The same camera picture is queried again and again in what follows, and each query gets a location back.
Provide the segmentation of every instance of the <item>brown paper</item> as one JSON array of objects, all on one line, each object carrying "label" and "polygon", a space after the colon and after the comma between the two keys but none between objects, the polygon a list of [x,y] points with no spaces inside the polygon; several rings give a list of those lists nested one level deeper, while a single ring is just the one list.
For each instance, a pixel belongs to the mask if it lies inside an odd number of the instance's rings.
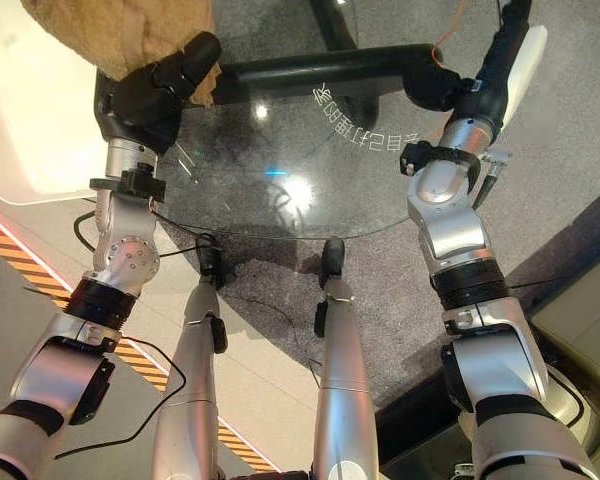
[{"label": "brown paper", "polygon": [[[214,31],[212,0],[21,1],[47,32],[115,80]],[[219,74],[216,64],[191,101],[211,105]]]}]

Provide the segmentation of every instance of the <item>silver robotic arm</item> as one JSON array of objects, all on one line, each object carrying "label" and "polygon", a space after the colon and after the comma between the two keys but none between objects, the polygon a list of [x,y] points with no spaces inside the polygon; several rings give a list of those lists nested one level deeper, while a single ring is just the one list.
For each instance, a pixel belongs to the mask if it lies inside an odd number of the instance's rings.
[{"label": "silver robotic arm", "polygon": [[449,395],[475,414],[475,478],[596,479],[580,444],[542,405],[546,366],[469,201],[480,158],[511,118],[542,53],[546,31],[528,31],[529,8],[518,0],[505,7],[503,26],[477,79],[465,82],[438,146],[407,146],[401,167],[413,176],[409,213],[455,337],[442,349]]},{"label": "silver robotic arm", "polygon": [[99,231],[94,268],[49,323],[0,411],[0,480],[43,477],[67,425],[95,415],[114,369],[104,354],[115,349],[159,267],[149,208],[164,195],[164,182],[153,175],[158,155],[175,141],[182,101],[219,54],[217,39],[202,33],[183,52],[119,83],[98,74],[95,113],[109,148],[105,178],[91,181]]}]

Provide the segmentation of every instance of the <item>glass tabletop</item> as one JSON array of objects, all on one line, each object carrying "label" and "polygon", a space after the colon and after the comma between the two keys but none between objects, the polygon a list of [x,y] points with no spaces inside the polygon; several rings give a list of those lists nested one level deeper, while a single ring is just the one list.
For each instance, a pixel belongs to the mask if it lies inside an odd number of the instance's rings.
[{"label": "glass tabletop", "polygon": [[[312,70],[323,59],[312,64],[307,54],[336,50],[342,41],[323,35],[312,10],[316,3],[260,0],[217,9],[231,12],[216,18],[225,72],[235,63],[304,55],[285,68],[308,76],[293,88],[283,79],[249,89],[247,101],[186,109],[177,144],[158,167],[167,182],[160,212],[200,229],[269,238],[349,238],[407,219],[408,178],[399,171],[400,153],[407,142],[433,138],[445,115],[413,105],[395,78],[391,87],[352,86],[329,69]],[[360,39],[358,24],[372,18],[372,2],[323,3],[339,9],[360,49],[435,41],[425,36],[426,22],[409,32],[398,32],[401,23],[394,22],[390,31]],[[414,15],[403,2],[393,8],[405,18]],[[447,7],[444,13],[436,32],[453,12]],[[383,15],[379,25],[395,16]],[[315,71],[326,72],[325,78],[311,76]]]}]

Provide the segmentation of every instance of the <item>glass table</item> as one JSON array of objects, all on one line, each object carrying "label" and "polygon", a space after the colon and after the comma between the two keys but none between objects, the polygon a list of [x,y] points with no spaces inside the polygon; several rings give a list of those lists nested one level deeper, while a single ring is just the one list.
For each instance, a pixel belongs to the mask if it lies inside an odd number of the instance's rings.
[{"label": "glass table", "polygon": [[[445,121],[402,89],[405,71],[431,63],[427,21],[361,39],[369,2],[223,3],[216,105],[184,111],[158,168],[167,181],[159,211],[200,229],[295,239],[356,237],[406,220],[400,154]],[[400,2],[391,8],[413,16]],[[450,14],[441,10],[440,28]]]}]

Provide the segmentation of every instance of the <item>black cable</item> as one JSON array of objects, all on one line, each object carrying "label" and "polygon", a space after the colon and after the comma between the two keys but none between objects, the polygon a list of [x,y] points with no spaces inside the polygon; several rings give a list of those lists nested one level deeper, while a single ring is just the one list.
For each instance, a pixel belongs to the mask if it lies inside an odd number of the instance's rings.
[{"label": "black cable", "polygon": [[151,413],[149,413],[149,415],[147,416],[147,418],[144,420],[144,422],[142,422],[142,424],[140,425],[140,427],[135,431],[135,433],[133,435],[131,435],[131,436],[127,437],[127,438],[123,438],[121,440],[113,440],[113,441],[110,441],[110,442],[102,442],[102,443],[93,443],[91,445],[85,445],[84,447],[79,447],[79,448],[74,448],[72,450],[67,450],[66,452],[62,452],[62,453],[56,455],[55,456],[56,460],[59,460],[59,459],[64,458],[64,457],[68,457],[69,455],[73,455],[75,453],[85,452],[87,450],[94,450],[96,448],[104,448],[104,447],[112,447],[114,445],[122,445],[123,443],[129,443],[129,442],[135,440],[135,438],[138,435],[140,435],[140,433],[142,433],[142,430],[144,429],[144,427],[147,426],[147,424],[149,423],[149,421],[151,420],[151,418],[153,418],[153,416],[160,409],[160,407],[162,407],[162,405],[164,405],[165,402],[167,400],[169,400],[171,397],[173,397],[176,393],[178,393],[180,390],[182,390],[184,388],[184,386],[187,384],[187,377],[184,376],[184,373],[182,373],[182,370],[180,370],[180,368],[178,368],[178,366],[175,363],[173,363],[173,360],[171,360],[166,353],[164,353],[162,350],[160,350],[159,347],[155,346],[151,342],[147,342],[145,340],[139,340],[139,339],[133,338],[133,337],[125,337],[125,336],[123,336],[121,338],[124,338],[125,340],[131,340],[132,342],[141,343],[143,345],[148,345],[148,346],[154,348],[158,353],[160,353],[160,355],[162,355],[165,358],[165,360],[167,360],[169,362],[169,364],[171,365],[171,367],[175,368],[176,371],[178,372],[178,374],[180,374],[180,377],[182,378],[182,385],[180,385],[173,392],[171,392],[169,395],[167,395],[162,400],[160,400],[160,402],[158,402],[158,404],[153,408],[153,410],[151,410]]},{"label": "black cable", "polygon": [[[299,237],[299,236],[290,236],[290,237],[282,237],[280,235],[259,235],[259,234],[255,234],[255,233],[243,233],[243,232],[232,232],[229,230],[220,230],[217,228],[209,228],[209,227],[200,227],[197,225],[187,225],[186,223],[178,223],[175,222],[173,220],[171,220],[170,218],[165,217],[164,215],[156,212],[153,208],[151,208],[151,212],[158,217],[160,220],[168,223],[169,225],[182,230],[183,232],[188,232],[192,235],[200,235],[198,232],[196,232],[195,230],[202,230],[205,232],[211,232],[211,233],[217,233],[220,235],[235,235],[238,237],[246,237],[246,238],[257,238],[257,239],[267,239],[267,240],[291,240],[291,241],[296,241],[296,240],[329,240],[330,238],[333,238],[333,235],[330,235],[328,237]],[[407,220],[409,220],[409,217],[407,218],[403,218],[401,220],[398,220],[396,222],[393,222],[389,225],[386,225],[382,228],[379,228],[377,230],[373,230],[371,232],[368,233],[360,233],[357,235],[349,235],[349,236],[344,236],[344,237],[339,237],[342,238],[343,240],[348,240],[348,239],[353,239],[353,238],[362,238],[362,237],[366,237],[367,235],[374,235],[376,233],[381,233],[384,232],[386,230],[390,230],[393,227],[396,227],[404,222],[406,222]]]},{"label": "black cable", "polygon": [[68,302],[69,300],[71,300],[69,297],[62,297],[60,295],[54,295],[52,293],[47,293],[47,292],[42,292],[40,290],[37,290],[35,288],[31,288],[31,287],[22,287],[24,290],[31,292],[31,293],[37,293],[39,295],[44,295],[45,297],[49,297],[52,298],[53,300],[61,300],[63,302]]},{"label": "black cable", "polygon": [[502,28],[502,9],[500,8],[500,0],[496,0],[496,7],[498,7],[498,25]]},{"label": "black cable", "polygon": [[76,218],[73,221],[73,233],[75,234],[76,238],[80,241],[80,243],[82,245],[84,245],[84,247],[89,250],[90,252],[95,252],[96,249],[93,245],[91,245],[86,238],[84,238],[84,236],[82,235],[82,232],[80,232],[80,224],[82,222],[84,222],[85,220],[88,220],[89,218],[95,217],[96,215],[96,211],[93,210],[89,213],[85,213],[84,215],[80,215],[78,218]]},{"label": "black cable", "polygon": [[573,397],[573,399],[576,401],[576,403],[578,404],[578,413],[573,418],[573,420],[571,420],[569,423],[566,424],[567,428],[571,428],[576,423],[578,423],[580,421],[580,419],[582,418],[582,416],[584,415],[584,404],[582,403],[582,400],[580,400],[580,397],[571,388],[569,388],[568,385],[566,385],[562,380],[560,380],[553,373],[551,373],[551,371],[549,371],[548,373],[549,373],[549,376],[551,378],[553,378],[553,380],[558,385],[560,385],[569,395],[571,395]]},{"label": "black cable", "polygon": [[271,305],[270,303],[263,302],[261,300],[256,300],[253,298],[244,298],[244,297],[240,297],[238,295],[222,295],[222,297],[223,298],[235,298],[236,300],[242,300],[243,302],[249,302],[249,303],[255,303],[256,305],[262,305],[263,307],[270,308],[271,310],[274,310],[274,311],[278,312],[280,315],[282,315],[282,317],[287,321],[287,323],[289,325],[291,325],[291,331],[293,332],[293,339],[294,339],[296,345],[298,346],[298,348],[300,349],[300,351],[304,353],[304,358],[307,361],[309,370],[311,370],[311,375],[313,375],[313,380],[316,382],[316,385],[318,386],[318,388],[320,388],[320,382],[318,381],[316,372],[313,369],[313,366],[311,364],[315,363],[316,365],[322,366],[322,363],[311,358],[309,356],[309,354],[307,353],[306,347],[305,348],[302,347],[302,345],[300,344],[300,340],[298,339],[298,328],[296,327],[296,324],[293,321],[293,319],[289,315],[287,315],[287,313],[284,310],[276,307],[275,305]]},{"label": "black cable", "polygon": [[[84,247],[89,250],[90,252],[95,252],[96,249],[93,245],[91,245],[89,243],[89,241],[84,237],[84,235],[82,235],[82,232],[80,231],[80,225],[82,224],[82,222],[84,222],[85,220],[88,220],[92,217],[95,216],[95,210],[89,213],[85,213],[84,215],[80,215],[78,218],[76,218],[73,222],[73,233],[75,234],[76,238],[80,241],[80,243],[82,245],[84,245]],[[196,234],[195,232],[189,232],[192,235],[198,236],[198,234]],[[200,246],[194,246],[194,247],[187,247],[187,248],[183,248],[182,250],[176,250],[174,252],[169,252],[169,253],[163,253],[160,256],[160,258],[165,258],[165,257],[172,257],[174,255],[179,255],[181,253],[187,253],[187,252],[191,252],[193,250],[197,250],[199,248],[215,248],[217,250],[220,250],[220,248],[218,247],[214,247],[211,245],[200,245]]]},{"label": "black cable", "polygon": [[548,280],[538,280],[537,282],[520,283],[518,285],[511,285],[511,286],[509,286],[509,288],[515,289],[515,288],[533,287],[534,285],[544,285],[545,283],[553,283],[553,282],[558,282],[560,280],[566,280],[569,278],[573,278],[574,275],[575,275],[575,273],[572,273],[571,275],[563,275],[561,277],[550,278]]}]

